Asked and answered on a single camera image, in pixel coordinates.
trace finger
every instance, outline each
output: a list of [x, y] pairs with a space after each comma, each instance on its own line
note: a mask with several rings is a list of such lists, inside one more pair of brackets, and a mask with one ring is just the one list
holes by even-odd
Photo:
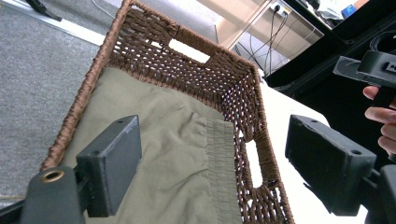
[[[374, 87], [374, 86], [368, 86], [363, 89], [363, 95], [367, 97], [370, 100], [374, 100], [376, 94], [378, 93], [379, 88]], [[390, 107], [396, 109], [396, 98], [393, 99], [392, 103], [390, 104]]]
[[363, 89], [363, 94], [370, 100], [373, 100], [375, 98], [376, 94], [378, 93], [378, 91], [379, 91], [378, 87], [368, 86]]
[[369, 107], [364, 116], [381, 123], [396, 123], [396, 111], [382, 107]]
[[378, 139], [378, 144], [384, 148], [388, 153], [396, 154], [396, 142], [385, 137], [381, 136]]
[[396, 141], [396, 124], [385, 124], [381, 128], [381, 133], [387, 138]]

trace olive green cloth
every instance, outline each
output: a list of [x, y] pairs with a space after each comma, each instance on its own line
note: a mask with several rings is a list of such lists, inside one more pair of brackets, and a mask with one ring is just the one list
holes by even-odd
[[178, 91], [106, 68], [63, 165], [112, 121], [138, 115], [142, 159], [114, 217], [87, 223], [241, 223], [233, 163], [233, 125]]

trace woven basket wall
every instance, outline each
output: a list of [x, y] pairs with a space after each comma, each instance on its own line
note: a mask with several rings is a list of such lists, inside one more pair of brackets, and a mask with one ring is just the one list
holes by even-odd
[[[210, 56], [199, 63], [168, 47], [172, 39]], [[151, 43], [159, 43], [160, 48]], [[293, 223], [286, 192], [266, 128], [257, 68], [188, 28], [134, 1], [124, 0], [104, 44], [64, 119], [42, 170], [57, 166], [105, 66], [122, 69], [141, 81], [182, 91], [217, 109], [234, 124], [235, 199], [246, 223]], [[253, 188], [246, 143], [254, 140], [262, 185]]]

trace white desk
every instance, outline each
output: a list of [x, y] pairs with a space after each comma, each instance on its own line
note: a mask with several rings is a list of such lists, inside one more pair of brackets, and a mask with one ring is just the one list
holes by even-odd
[[[285, 145], [291, 114], [306, 116], [329, 125], [326, 118], [319, 114], [319, 112], [294, 101], [286, 95], [264, 84], [261, 85], [268, 131], [276, 154], [282, 181], [288, 194], [291, 212], [296, 223], [364, 223], [367, 210], [362, 206], [357, 217], [336, 217], [335, 215], [330, 215], [323, 203], [303, 185], [304, 180], [285, 157]], [[255, 187], [258, 187], [262, 182], [262, 178], [259, 159], [257, 153], [252, 153], [256, 151], [252, 147], [254, 146], [248, 144], [247, 152], [253, 184]]]

